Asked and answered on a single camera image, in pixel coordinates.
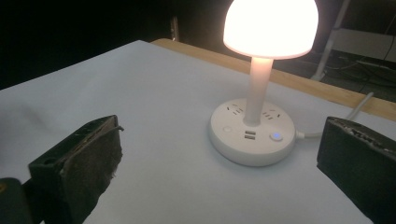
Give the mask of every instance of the dark background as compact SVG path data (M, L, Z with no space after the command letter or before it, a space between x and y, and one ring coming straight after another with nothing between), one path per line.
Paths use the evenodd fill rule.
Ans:
M0 89L46 75L135 40L171 38L177 16L180 41L228 53L222 44L232 0L0 1ZM342 0L317 0L313 51L321 53ZM396 35L389 24L395 0L353 0L343 27Z

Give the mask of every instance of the table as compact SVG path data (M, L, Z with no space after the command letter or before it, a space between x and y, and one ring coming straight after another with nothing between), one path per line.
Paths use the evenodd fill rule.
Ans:
M122 161L85 223L371 223L316 167L318 139L298 141L268 167L223 158L209 119L245 96L248 76L159 43L169 44L136 41L0 91L0 176L26 181L30 161L84 123L116 114ZM275 82L267 95L303 132L350 110ZM360 113L357 122L396 138L394 121Z

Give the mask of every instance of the cable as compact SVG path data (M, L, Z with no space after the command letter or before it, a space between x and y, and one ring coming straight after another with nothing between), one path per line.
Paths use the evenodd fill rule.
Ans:
M348 68L351 68L351 67L354 67L354 66L358 65L358 63L359 63L359 61L356 61L356 62L354 62L354 63L345 65L345 66L343 66L343 67L331 67L331 66L329 66L329 65L326 65L326 68L332 69L332 70L345 70L345 69L348 69Z
M390 50L392 49L394 43L395 43L395 35L393 36L392 42L390 43L390 47L389 47L389 49L387 51L387 54L385 54L385 57L384 57L384 59L382 61L385 61L388 58L388 55L389 55Z
M345 119L353 120L356 115L361 111L361 108L370 100L370 98L374 95L373 92L369 92L364 99L345 117ZM305 138L320 138L323 133L303 133L296 130L296 138L297 139L305 139Z
M361 87L359 92L361 92L361 90L364 89L364 87L367 84L373 84L373 85L376 85L376 86L379 86L379 87L396 88L396 83L395 83L394 80L391 80L390 78L386 78L386 77L380 76L378 73L376 73L373 70L369 69L366 65L364 65L362 63L358 63L358 65L360 66L360 68L356 67L353 70L350 70L350 68L345 69L345 70L344 69L340 69L340 70L334 69L334 71L336 71L338 74L341 75L340 77L332 76L331 73L326 73L326 76L327 77L333 77L333 78L341 78L341 79L348 79L348 80L363 82L364 86ZM386 81L386 83L374 81L372 79L372 76L377 77L379 79L382 79L382 80Z
M387 28L387 30L385 31L384 35L387 35L387 34L388 34L389 29L390 29L390 27L392 26L392 24L393 24L393 22L395 21L395 19L396 19L396 13L395 13L395 15L393 16L393 19L390 21L390 24L388 25L388 28Z

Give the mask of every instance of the lamp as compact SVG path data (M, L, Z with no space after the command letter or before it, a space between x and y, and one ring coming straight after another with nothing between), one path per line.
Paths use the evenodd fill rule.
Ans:
M224 157L264 166L292 150L295 128L280 107L264 102L274 59L312 49L318 26L314 0L234 0L224 26L224 44L251 58L247 99L220 105L210 120L210 139Z

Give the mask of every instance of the lamp base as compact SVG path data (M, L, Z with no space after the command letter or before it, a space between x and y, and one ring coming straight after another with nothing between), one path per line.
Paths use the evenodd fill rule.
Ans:
M262 107L261 124L247 126L246 99L220 105L210 120L210 139L225 158L246 166L265 166L284 159L293 149L295 128L289 115L268 102Z

